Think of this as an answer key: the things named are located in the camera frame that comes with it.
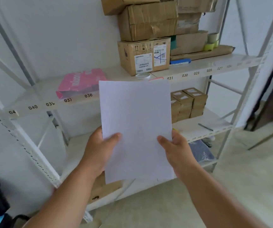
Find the white paper sheet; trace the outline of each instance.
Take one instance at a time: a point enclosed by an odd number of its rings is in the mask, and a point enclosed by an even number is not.
[[[106,184],[123,179],[173,179],[165,150],[171,140],[170,84],[159,81],[99,81],[103,138],[122,133],[105,167]]]

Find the warning symbol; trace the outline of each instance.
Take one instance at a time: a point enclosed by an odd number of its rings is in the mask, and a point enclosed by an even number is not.
[[[153,51],[154,51],[153,42],[148,42],[147,43],[147,52],[153,53]]]
[[[146,44],[141,44],[141,54],[147,53]]]
[[[140,49],[141,49],[141,48],[140,48],[139,44],[133,45],[134,55],[141,54]]]

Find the tiled floor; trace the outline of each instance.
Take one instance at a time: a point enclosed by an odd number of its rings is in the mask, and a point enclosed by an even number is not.
[[[248,151],[273,132],[273,122],[255,131],[236,132],[212,174],[249,211],[273,227],[273,139]],[[217,152],[222,135],[214,143]],[[184,185],[177,179],[104,206],[94,222],[80,227],[205,227]]]

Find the number label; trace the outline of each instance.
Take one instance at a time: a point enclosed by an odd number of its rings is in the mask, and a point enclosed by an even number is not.
[[[86,98],[89,98],[89,97],[92,97],[92,96],[93,96],[92,94],[85,94]]]
[[[29,106],[28,108],[29,109],[37,109],[38,107],[37,107],[37,105],[32,105],[32,106]]]
[[[70,101],[72,101],[71,98],[64,99],[64,102],[70,102]]]
[[[51,106],[51,105],[55,105],[55,103],[54,102],[47,102],[46,103],[46,106]]]

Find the barcode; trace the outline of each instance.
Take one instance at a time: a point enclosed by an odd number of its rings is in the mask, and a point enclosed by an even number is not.
[[[164,51],[164,49],[156,49],[156,50],[154,51],[154,53],[163,52],[163,51]]]

